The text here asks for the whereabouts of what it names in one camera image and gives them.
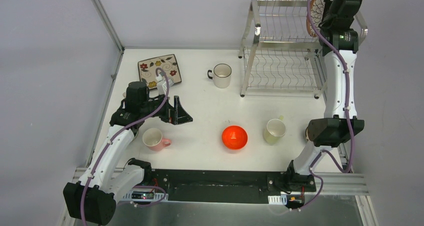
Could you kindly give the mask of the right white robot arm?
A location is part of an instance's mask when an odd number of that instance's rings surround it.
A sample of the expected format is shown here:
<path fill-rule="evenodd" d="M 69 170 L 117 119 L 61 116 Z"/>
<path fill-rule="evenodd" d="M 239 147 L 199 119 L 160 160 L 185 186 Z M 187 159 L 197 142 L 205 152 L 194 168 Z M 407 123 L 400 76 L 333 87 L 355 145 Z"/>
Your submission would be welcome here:
<path fill-rule="evenodd" d="M 357 53 L 368 33 L 360 15 L 363 0 L 307 0 L 307 29 L 319 39 L 326 67 L 323 118 L 309 122 L 307 145 L 282 175 L 290 191 L 315 191 L 314 168 L 340 144 L 355 141 L 365 126 L 354 97 Z"/>

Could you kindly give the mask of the brown petal pattern plate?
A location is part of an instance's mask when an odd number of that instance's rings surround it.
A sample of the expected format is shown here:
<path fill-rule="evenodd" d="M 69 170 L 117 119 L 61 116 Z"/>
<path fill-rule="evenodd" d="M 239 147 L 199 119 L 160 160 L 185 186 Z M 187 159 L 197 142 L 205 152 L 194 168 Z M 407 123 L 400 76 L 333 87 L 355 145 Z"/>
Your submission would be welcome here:
<path fill-rule="evenodd" d="M 325 9 L 325 0 L 311 0 L 310 2 L 310 16 L 314 25 L 318 28 L 322 21 Z"/>

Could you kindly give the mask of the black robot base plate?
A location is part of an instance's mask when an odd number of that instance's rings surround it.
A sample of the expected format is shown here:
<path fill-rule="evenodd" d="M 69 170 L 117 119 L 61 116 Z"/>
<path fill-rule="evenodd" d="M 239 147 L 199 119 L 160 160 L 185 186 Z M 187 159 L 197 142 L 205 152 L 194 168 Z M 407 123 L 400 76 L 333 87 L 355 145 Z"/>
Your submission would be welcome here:
<path fill-rule="evenodd" d="M 313 177 L 280 171 L 153 169 L 142 185 L 159 186 L 168 201 L 268 204 L 269 196 L 316 192 Z"/>

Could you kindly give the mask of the brown dish under right arm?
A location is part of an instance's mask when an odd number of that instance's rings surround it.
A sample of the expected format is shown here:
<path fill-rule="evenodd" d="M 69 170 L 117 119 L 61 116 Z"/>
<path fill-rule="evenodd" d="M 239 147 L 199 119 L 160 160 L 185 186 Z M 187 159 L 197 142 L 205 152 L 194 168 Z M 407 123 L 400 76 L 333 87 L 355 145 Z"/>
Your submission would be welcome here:
<path fill-rule="evenodd" d="M 305 129 L 305 139 L 306 139 L 306 141 L 309 141 L 310 139 L 309 139 L 309 133 L 308 133 L 308 127 Z"/>

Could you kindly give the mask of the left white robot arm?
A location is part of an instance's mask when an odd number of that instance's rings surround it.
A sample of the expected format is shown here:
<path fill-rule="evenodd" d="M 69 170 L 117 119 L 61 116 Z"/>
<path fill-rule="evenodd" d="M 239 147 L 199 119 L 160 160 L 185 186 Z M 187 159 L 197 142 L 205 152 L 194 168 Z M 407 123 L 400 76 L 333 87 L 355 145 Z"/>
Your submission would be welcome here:
<path fill-rule="evenodd" d="M 150 97 L 149 93 L 144 82 L 128 84 L 125 98 L 111 116 L 106 139 L 98 154 L 77 182 L 68 182 L 63 189 L 70 217 L 105 226 L 129 190 L 136 185 L 144 189 L 152 184 L 151 163 L 135 158 L 117 177 L 112 177 L 125 149 L 145 120 L 158 117 L 172 125 L 193 121 L 182 107 L 179 96 L 175 95 L 170 104 L 166 94 Z"/>

